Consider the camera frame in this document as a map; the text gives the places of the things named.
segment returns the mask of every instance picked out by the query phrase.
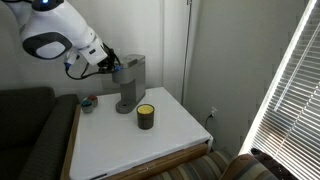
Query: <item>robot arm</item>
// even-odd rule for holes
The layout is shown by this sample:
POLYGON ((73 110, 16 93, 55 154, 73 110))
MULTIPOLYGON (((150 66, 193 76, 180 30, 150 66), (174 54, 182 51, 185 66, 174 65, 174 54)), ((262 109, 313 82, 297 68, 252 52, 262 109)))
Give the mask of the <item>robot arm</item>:
POLYGON ((66 0, 3 1, 17 18, 22 46, 28 54, 50 60, 67 52, 66 71, 80 54, 90 65, 99 63, 104 69, 96 74, 119 70, 114 65, 115 60, 119 66, 120 62, 113 50, 66 0))

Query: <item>white wall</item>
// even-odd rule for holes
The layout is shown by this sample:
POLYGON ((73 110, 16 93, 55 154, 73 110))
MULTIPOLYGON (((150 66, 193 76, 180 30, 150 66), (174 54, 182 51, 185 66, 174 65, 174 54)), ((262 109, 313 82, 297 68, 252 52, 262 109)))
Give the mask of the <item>white wall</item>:
MULTIPOLYGON (((168 87, 167 89, 180 99, 181 90, 170 87, 176 81, 180 81, 183 74, 164 77, 163 72, 181 72, 183 66, 181 59, 184 59, 184 56, 167 51, 164 47, 167 44, 173 44, 170 46, 173 49, 185 46, 181 34, 185 33, 186 28, 183 25, 180 28, 170 28, 177 19, 187 18, 186 13, 174 13, 184 12, 185 6, 177 6, 177 1, 164 0, 70 0, 69 2, 103 41, 115 49, 118 56, 123 57, 133 53, 146 56, 148 88, 168 87), (170 7, 172 4, 175 8, 167 12, 165 7, 170 7), (182 40, 183 45, 174 44, 176 39, 166 38, 168 35, 181 36, 179 40, 182 40), (173 57, 170 61, 177 66, 168 67, 166 65, 168 61, 164 61, 165 55, 173 57)), ((112 83, 111 75, 74 81, 67 78, 64 73, 63 57, 54 61, 41 61, 27 55, 21 47, 14 16, 2 2, 0 22, 0 89, 47 85, 53 87, 57 95, 77 93, 81 98, 88 94, 99 95, 118 91, 119 86, 112 83)), ((71 73, 79 75, 85 63, 85 60, 81 59, 80 63, 72 67, 71 73)))
POLYGON ((216 147, 240 149, 303 9, 303 0, 201 1, 185 106, 201 123, 219 110, 208 123, 216 147))

